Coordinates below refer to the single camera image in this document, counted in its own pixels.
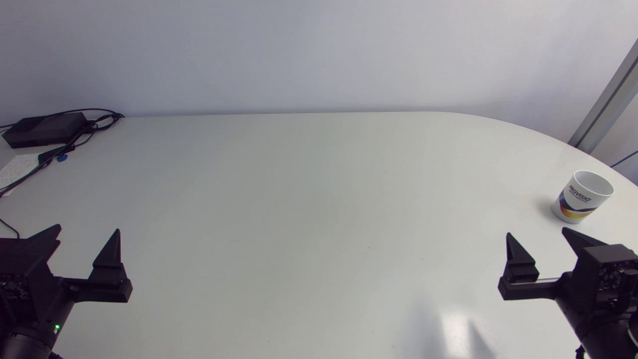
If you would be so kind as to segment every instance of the white mug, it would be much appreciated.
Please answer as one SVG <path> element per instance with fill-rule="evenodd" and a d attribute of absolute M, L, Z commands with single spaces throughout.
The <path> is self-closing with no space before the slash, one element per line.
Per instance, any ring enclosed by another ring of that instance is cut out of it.
<path fill-rule="evenodd" d="M 552 212 L 564 222 L 580 223 L 612 194 L 614 187 L 603 176 L 576 171 L 552 204 Z"/>

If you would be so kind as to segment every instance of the white wall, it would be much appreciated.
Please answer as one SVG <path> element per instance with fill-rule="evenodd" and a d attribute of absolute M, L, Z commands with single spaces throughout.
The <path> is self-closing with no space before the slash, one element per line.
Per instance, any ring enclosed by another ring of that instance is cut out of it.
<path fill-rule="evenodd" d="M 636 0 L 7 0 L 0 123 L 89 105 L 442 110 L 566 141 L 637 13 Z"/>

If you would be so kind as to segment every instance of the white paper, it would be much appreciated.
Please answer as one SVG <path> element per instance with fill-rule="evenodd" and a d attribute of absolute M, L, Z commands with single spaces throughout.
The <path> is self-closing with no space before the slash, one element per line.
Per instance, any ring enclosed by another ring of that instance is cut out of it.
<path fill-rule="evenodd" d="M 39 164 L 38 155 L 39 153 L 29 153 L 13 157 L 13 159 L 0 170 L 0 190 L 33 171 Z M 4 195 L 10 195 L 11 192 L 13 192 L 13 190 L 10 190 Z"/>

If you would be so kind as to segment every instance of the black cable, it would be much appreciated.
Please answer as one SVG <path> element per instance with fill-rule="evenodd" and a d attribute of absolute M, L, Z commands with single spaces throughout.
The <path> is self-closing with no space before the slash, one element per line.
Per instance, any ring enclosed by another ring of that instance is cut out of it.
<path fill-rule="evenodd" d="M 627 157 L 623 158 L 622 160 L 620 160 L 620 161 L 616 162 L 615 164 L 612 164 L 610 167 L 611 167 L 611 168 L 616 167 L 617 165 L 619 165 L 619 164 L 623 163 L 626 159 L 628 159 L 629 157 L 631 157 L 631 156 L 635 155 L 636 153 L 638 153 L 638 151 L 636 151 L 636 152 L 632 153 L 631 155 L 629 155 L 629 156 L 627 156 Z"/>
<path fill-rule="evenodd" d="M 94 125 L 93 129 L 94 129 L 94 131 L 91 132 L 91 134 L 88 136 L 88 138 L 86 140 L 84 140 L 84 141 L 82 141 L 82 142 L 80 142 L 80 143 L 75 145 L 76 148 L 80 147 L 81 145 L 83 145 L 83 144 L 85 144 L 87 142 L 89 142 L 91 137 L 93 137 L 94 134 L 98 133 L 97 131 L 95 131 L 95 129 L 97 129 L 97 125 Z"/>
<path fill-rule="evenodd" d="M 91 134 L 89 136 L 89 138 L 87 138 L 85 141 L 83 141 L 82 143 L 80 143 L 79 145 L 83 145 L 86 142 L 88 142 L 91 137 L 99 131 L 104 131 L 104 130 L 108 130 L 111 126 L 113 126 L 116 122 L 118 122 L 121 118 L 125 117 L 123 114 L 120 114 L 118 112 L 115 111 L 111 111 L 108 109 L 99 109 L 99 108 L 87 108 L 87 109 L 76 109 L 76 110 L 69 110 L 69 111 L 62 111 L 62 112 L 58 112 L 55 114 L 50 114 L 50 115 L 46 115 L 44 117 L 51 117 L 51 116 L 58 116 L 61 114 L 67 114 L 67 113 L 71 113 L 71 112 L 81 112 L 81 111 L 105 111 L 105 112 L 109 112 L 110 114 L 104 115 L 99 117 L 97 120 L 94 121 L 88 121 L 89 126 L 86 126 L 85 128 L 81 129 L 81 131 L 79 131 L 79 133 L 74 136 L 74 138 L 72 138 L 69 142 L 67 142 L 64 146 L 59 148 L 59 151 L 55 152 L 53 155 L 49 156 L 48 158 L 46 158 L 45 160 L 41 161 L 40 164 L 34 168 L 33 170 L 31 170 L 31 172 L 27 173 L 26 175 L 24 175 L 23 177 L 17 179 L 16 181 L 14 181 L 13 183 L 11 183 L 8 186 L 5 186 L 3 188 L 0 188 L 0 198 L 2 198 L 2 196 L 9 192 L 10 190 L 14 189 L 15 187 L 17 187 L 19 184 L 21 184 L 22 182 L 24 182 L 26 179 L 30 178 L 31 176 L 33 176 L 34 174 L 36 174 L 37 172 L 39 172 L 40 170 L 46 168 L 51 161 L 53 161 L 53 159 L 55 157 L 58 157 L 66 152 L 68 152 L 68 149 L 70 147 L 75 147 L 75 142 L 83 135 L 85 134 Z M 112 121 L 105 125 L 105 126 L 98 126 L 97 123 L 100 121 L 104 121 L 107 118 L 112 118 Z"/>
<path fill-rule="evenodd" d="M 13 232 L 15 232 L 16 238 L 20 239 L 20 232 L 18 232 L 17 229 L 13 228 L 12 226 L 9 225 L 9 223 L 5 222 L 3 219 L 0 218 L 0 222 L 2 222 L 2 224 L 4 224 L 5 226 L 9 227 L 9 229 L 11 229 Z"/>

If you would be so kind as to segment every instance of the white table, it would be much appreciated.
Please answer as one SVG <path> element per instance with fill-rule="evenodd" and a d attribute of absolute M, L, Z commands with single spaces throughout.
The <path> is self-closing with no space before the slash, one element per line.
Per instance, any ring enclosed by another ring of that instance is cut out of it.
<path fill-rule="evenodd" d="M 127 118 L 0 199 L 0 218 L 24 236 L 60 223 L 64 277 L 122 231 L 131 300 L 77 304 L 67 359 L 571 358 L 555 303 L 496 286 L 508 231 L 541 277 L 574 267 L 549 207 L 578 169 L 616 194 L 569 226 L 638 249 L 627 179 L 442 112 Z"/>

